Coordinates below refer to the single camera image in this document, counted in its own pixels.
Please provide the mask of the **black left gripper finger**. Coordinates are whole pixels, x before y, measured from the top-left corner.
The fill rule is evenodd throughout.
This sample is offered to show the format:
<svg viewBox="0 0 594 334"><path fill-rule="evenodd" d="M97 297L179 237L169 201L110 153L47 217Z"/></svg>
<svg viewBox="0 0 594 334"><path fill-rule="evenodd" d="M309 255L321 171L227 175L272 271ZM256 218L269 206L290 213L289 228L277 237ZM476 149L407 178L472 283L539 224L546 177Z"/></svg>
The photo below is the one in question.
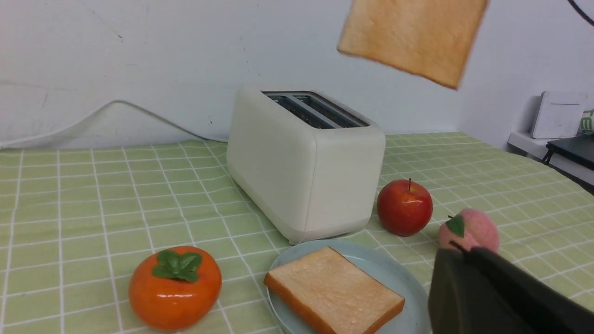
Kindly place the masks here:
<svg viewBox="0 0 594 334"><path fill-rule="evenodd" d="M591 334L589 309L483 247L439 249L428 297L435 334Z"/></svg>

